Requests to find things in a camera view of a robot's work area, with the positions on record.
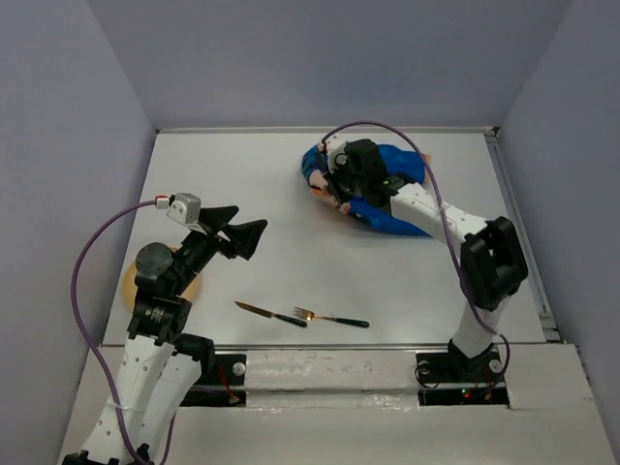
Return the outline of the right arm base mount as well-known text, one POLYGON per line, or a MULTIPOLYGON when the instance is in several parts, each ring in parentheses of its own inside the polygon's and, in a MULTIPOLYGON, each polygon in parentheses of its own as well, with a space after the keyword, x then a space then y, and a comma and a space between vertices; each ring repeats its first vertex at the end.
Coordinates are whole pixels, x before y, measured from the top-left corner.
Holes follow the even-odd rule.
POLYGON ((510 404, 499 353, 490 348, 468 359, 452 352, 416 354, 414 376, 421 407, 510 404))

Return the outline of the blue cartoon placemat cloth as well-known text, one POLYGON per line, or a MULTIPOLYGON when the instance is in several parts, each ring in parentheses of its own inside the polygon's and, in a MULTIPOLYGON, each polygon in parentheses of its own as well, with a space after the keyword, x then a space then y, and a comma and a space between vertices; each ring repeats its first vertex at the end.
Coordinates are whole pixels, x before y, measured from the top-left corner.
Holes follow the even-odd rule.
MULTIPOLYGON (((418 183, 424 184, 426 182, 425 166, 416 151, 403 150, 393 144, 385 143, 379 143, 378 147, 388 174, 403 173, 418 183)), ((319 175, 324 176, 324 172, 320 168, 320 158, 316 146, 307 150, 301 158, 301 175, 311 189, 318 189, 319 185, 326 186, 324 181, 313 183, 313 180, 317 180, 319 175)), ((353 198, 350 201, 348 215, 380 233, 428 237, 428 234, 417 226, 393 218, 380 208, 371 206, 362 198, 353 198)))

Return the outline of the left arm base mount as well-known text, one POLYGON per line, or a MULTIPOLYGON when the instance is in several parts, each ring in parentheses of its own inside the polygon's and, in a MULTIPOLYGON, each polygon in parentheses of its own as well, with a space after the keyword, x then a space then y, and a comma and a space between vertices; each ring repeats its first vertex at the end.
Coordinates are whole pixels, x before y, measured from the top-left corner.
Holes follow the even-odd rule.
POLYGON ((247 368, 243 353, 215 355, 213 369, 202 374, 185 394, 181 407, 236 408, 246 403, 247 368))

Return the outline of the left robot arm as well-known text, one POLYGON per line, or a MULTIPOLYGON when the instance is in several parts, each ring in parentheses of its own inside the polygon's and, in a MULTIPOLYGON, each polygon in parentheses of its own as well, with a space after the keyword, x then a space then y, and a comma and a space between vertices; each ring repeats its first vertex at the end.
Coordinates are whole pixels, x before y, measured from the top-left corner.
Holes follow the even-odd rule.
POLYGON ((151 242, 137 253, 137 292, 118 371, 110 371, 93 341, 87 343, 109 395, 90 435, 64 463, 167 459, 177 409, 195 383, 212 376, 215 364, 213 341, 184 330, 192 303, 182 295, 215 255, 250 260, 267 226, 265 219, 234 225, 237 211, 235 205, 194 208, 170 201, 169 217, 189 232, 176 249, 151 242))

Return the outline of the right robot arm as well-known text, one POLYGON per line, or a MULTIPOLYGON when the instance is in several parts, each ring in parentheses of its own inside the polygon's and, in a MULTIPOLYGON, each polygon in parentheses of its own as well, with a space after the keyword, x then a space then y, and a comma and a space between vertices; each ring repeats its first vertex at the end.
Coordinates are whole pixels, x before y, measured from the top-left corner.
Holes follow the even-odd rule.
POLYGON ((441 201, 403 172, 389 172, 370 139, 324 143, 325 178, 342 202, 361 200, 446 244, 454 257, 466 307, 449 341, 446 367, 453 378, 476 374, 497 335, 507 302, 528 276, 511 220, 487 220, 441 201))

